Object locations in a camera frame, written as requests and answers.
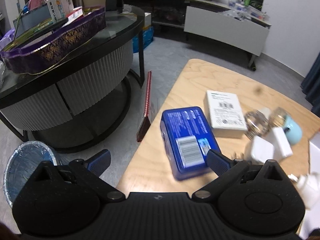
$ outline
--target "round table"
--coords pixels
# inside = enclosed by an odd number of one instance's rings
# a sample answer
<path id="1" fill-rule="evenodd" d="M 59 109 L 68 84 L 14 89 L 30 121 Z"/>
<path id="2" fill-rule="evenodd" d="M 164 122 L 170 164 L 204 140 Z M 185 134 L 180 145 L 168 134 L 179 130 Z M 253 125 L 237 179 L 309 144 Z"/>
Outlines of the round table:
<path id="1" fill-rule="evenodd" d="M 0 120 L 22 141 L 30 133 L 64 153 L 87 149 L 110 135 L 127 114 L 127 74 L 143 85 L 144 12 L 124 5 L 105 13 L 107 27 L 39 75 L 6 71 Z M 131 69 L 138 35 L 140 75 Z"/>

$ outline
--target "white box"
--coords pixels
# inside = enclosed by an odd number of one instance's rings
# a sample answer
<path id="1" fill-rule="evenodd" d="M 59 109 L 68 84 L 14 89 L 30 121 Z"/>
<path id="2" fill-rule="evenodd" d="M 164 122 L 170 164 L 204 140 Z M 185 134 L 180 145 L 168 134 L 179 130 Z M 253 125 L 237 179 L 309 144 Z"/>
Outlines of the white box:
<path id="1" fill-rule="evenodd" d="M 145 29 L 151 26 L 151 13 L 144 13 L 144 27 Z"/>
<path id="2" fill-rule="evenodd" d="M 241 138 L 247 131 L 236 94 L 207 90 L 204 105 L 214 136 Z"/>
<path id="3" fill-rule="evenodd" d="M 53 21 L 65 18 L 74 9 L 72 0 L 47 0 L 47 5 Z"/>
<path id="4" fill-rule="evenodd" d="M 273 159 L 277 162 L 280 162 L 293 154 L 282 127 L 272 128 L 266 135 L 265 140 L 274 146 L 275 154 Z"/>
<path id="5" fill-rule="evenodd" d="M 263 165 L 267 160 L 274 158 L 274 151 L 275 148 L 270 142 L 256 135 L 245 146 L 244 159 L 252 164 Z"/>

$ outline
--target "black table frame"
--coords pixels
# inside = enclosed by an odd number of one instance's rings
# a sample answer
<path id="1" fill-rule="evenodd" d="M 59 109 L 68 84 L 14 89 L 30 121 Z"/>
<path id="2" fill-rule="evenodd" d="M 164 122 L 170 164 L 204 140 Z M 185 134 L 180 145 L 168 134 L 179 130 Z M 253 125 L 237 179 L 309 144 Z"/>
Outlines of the black table frame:
<path id="1" fill-rule="evenodd" d="M 80 69 L 88 66 L 89 64 L 97 61 L 98 59 L 106 56 L 107 54 L 111 53 L 112 51 L 118 49 L 122 45 L 126 44 L 130 41 L 133 37 L 138 35 L 138 44 L 139 44 L 139 68 L 140 68 L 140 75 L 138 75 L 134 70 L 130 69 L 129 73 L 132 75 L 138 82 L 139 86 L 142 87 L 145 81 L 145 72 L 144 72 L 144 58 L 143 58 L 143 26 L 144 26 L 144 12 L 140 8 L 132 7 L 132 12 L 135 13 L 138 17 L 137 23 L 133 28 L 129 29 L 128 31 L 122 33 L 119 36 L 116 36 L 106 43 L 102 44 L 99 47 L 96 47 L 83 55 L 70 59 L 62 64 L 58 65 L 57 67 L 49 70 L 50 75 L 46 75 L 43 73 L 39 75 L 38 78 L 34 79 L 32 82 L 25 84 L 21 89 L 19 89 L 19 93 L 14 93 L 14 97 L 11 93 L 8 93 L 4 97 L 0 99 L 1 108 L 5 108 L 7 106 L 13 105 L 53 84 L 56 84 L 58 81 L 62 80 L 65 77 L 79 71 Z M 110 135 L 122 122 L 124 117 L 126 116 L 131 102 L 131 87 L 128 79 L 125 77 L 122 82 L 124 83 L 127 89 L 127 101 L 122 110 L 120 116 L 116 119 L 116 121 L 103 133 L 94 137 L 94 139 L 81 144 L 79 146 L 70 147 L 70 148 L 57 148 L 57 151 L 62 151 L 65 153 L 77 152 L 84 149 L 87 149 L 103 139 L 105 139 L 108 135 Z M 0 120 L 23 142 L 29 140 L 28 138 L 28 131 L 23 130 L 22 134 L 5 118 L 5 116 L 0 112 Z"/>

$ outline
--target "caster wheel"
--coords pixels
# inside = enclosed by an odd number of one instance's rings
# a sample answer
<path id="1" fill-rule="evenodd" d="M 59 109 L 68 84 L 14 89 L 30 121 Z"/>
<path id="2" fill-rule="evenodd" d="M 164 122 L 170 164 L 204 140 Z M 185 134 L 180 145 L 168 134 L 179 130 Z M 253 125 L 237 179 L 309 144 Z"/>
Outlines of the caster wheel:
<path id="1" fill-rule="evenodd" d="M 256 64 L 253 62 L 252 64 L 251 64 L 251 66 L 249 66 L 248 67 L 250 70 L 252 70 L 253 72 L 255 72 L 256 70 L 257 70 L 257 68 L 256 68 Z"/>

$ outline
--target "white bottle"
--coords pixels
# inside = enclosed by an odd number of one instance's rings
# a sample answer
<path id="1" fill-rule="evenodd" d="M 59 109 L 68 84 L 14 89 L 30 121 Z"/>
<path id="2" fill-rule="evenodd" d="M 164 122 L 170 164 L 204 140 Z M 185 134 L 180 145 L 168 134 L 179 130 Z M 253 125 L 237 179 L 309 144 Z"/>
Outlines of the white bottle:
<path id="1" fill-rule="evenodd" d="M 297 183 L 296 186 L 304 205 L 307 209 L 311 209 L 320 199 L 320 174 L 313 172 L 301 175 L 299 178 L 290 174 L 288 177 Z"/>

